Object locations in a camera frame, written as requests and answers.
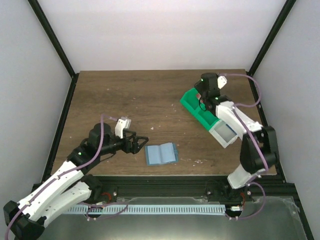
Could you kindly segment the right black frame post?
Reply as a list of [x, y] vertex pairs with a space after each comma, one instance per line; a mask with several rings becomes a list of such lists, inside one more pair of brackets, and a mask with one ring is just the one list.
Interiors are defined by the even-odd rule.
[[288, 15], [290, 14], [292, 8], [294, 7], [296, 0], [286, 0], [282, 6], [278, 16], [276, 17], [267, 37], [265, 38], [257, 56], [255, 57], [249, 71], [250, 76], [254, 76], [257, 72], [260, 64], [262, 63], [264, 57], [266, 56], [268, 50], [270, 49], [273, 41], [278, 35], [280, 29], [282, 28], [284, 22], [286, 21]]

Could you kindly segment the black frame post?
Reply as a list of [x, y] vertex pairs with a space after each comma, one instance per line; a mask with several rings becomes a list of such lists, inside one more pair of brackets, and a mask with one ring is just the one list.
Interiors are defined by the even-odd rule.
[[45, 31], [48, 39], [50, 40], [53, 48], [55, 49], [58, 57], [60, 58], [62, 64], [64, 65], [66, 71], [68, 72], [69, 76], [73, 79], [77, 75], [74, 71], [59, 39], [57, 38], [45, 12], [43, 11], [40, 3], [38, 0], [28, 0], [30, 7], [32, 8], [33, 12], [35, 13], [39, 23], [41, 24], [43, 30]]
[[270, 49], [273, 41], [278, 35], [280, 29], [282, 28], [284, 22], [286, 21], [288, 15], [290, 14], [292, 8], [294, 7], [296, 0], [286, 0], [282, 6], [278, 16], [276, 17], [267, 37], [265, 38], [257, 56], [255, 57], [249, 71], [250, 76], [254, 76], [257, 72], [260, 64], [262, 63], [264, 57], [266, 56], [268, 50]]

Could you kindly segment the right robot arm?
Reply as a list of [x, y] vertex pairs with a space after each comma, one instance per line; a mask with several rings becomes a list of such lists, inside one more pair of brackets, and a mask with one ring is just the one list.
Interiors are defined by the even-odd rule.
[[258, 99], [254, 104], [234, 103], [220, 90], [219, 80], [228, 74], [203, 73], [194, 88], [200, 94], [200, 101], [205, 110], [225, 122], [241, 139], [240, 164], [228, 175], [227, 180], [232, 189], [240, 189], [250, 184], [262, 173], [268, 172], [279, 160], [276, 131], [272, 126], [263, 126], [252, 120], [239, 107], [252, 108], [261, 102], [261, 91], [257, 81], [249, 76], [257, 90]]

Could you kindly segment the white bin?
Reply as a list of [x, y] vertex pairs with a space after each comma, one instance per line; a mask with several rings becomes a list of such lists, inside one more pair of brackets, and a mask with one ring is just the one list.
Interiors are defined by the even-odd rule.
[[238, 138], [238, 135], [223, 120], [218, 120], [209, 130], [209, 133], [224, 149]]

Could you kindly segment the green bin far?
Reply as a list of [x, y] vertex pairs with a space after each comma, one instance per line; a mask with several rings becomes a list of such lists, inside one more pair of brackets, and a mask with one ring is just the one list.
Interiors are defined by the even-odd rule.
[[191, 88], [183, 94], [179, 101], [193, 116], [198, 115], [201, 110], [197, 94], [198, 91], [195, 88]]

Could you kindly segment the green bin middle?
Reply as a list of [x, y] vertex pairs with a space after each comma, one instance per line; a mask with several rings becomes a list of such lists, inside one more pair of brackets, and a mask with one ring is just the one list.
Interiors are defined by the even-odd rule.
[[194, 109], [191, 107], [190, 112], [207, 131], [209, 131], [219, 121], [219, 119], [210, 111], [205, 110], [205, 106], [203, 104]]

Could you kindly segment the green bin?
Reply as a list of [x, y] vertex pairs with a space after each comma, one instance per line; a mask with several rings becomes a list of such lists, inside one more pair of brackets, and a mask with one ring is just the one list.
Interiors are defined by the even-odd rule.
[[205, 110], [205, 106], [203, 104], [194, 109], [191, 107], [190, 112], [207, 131], [209, 131], [219, 121], [219, 119], [210, 111]]
[[191, 88], [183, 94], [179, 101], [193, 116], [198, 115], [201, 110], [197, 94], [198, 91], [195, 88]]

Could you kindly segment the left black frame post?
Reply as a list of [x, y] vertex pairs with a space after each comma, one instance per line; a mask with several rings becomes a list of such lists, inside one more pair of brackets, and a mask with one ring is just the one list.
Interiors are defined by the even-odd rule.
[[68, 72], [69, 76], [73, 79], [77, 75], [74, 71], [59, 39], [57, 38], [45, 12], [43, 11], [40, 3], [38, 0], [28, 0], [30, 7], [32, 8], [33, 12], [35, 13], [39, 23], [41, 24], [43, 30], [45, 31], [48, 39], [50, 40], [53, 48], [55, 49], [58, 57], [60, 58], [62, 64], [64, 65], [66, 71]]

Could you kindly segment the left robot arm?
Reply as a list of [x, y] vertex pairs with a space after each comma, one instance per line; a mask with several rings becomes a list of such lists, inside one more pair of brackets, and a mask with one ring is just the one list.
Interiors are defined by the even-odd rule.
[[107, 123], [96, 124], [52, 176], [20, 201], [5, 204], [4, 238], [8, 239], [12, 232], [17, 240], [37, 240], [69, 208], [97, 202], [102, 195], [102, 183], [89, 171], [104, 155], [113, 157], [118, 151], [137, 154], [148, 140], [129, 130], [129, 124], [121, 119], [114, 130]]

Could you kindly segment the blue card holder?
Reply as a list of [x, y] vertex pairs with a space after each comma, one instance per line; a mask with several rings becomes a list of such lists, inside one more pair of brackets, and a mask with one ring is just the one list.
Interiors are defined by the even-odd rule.
[[177, 146], [172, 142], [146, 146], [145, 157], [148, 166], [175, 164], [179, 161]]

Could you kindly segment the black aluminium front rail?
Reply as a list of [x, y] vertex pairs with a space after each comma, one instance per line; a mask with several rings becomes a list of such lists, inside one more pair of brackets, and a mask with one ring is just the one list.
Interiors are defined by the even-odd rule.
[[210, 202], [235, 202], [242, 194], [262, 196], [256, 185], [232, 189], [225, 175], [95, 176], [102, 191], [117, 198], [205, 197]]

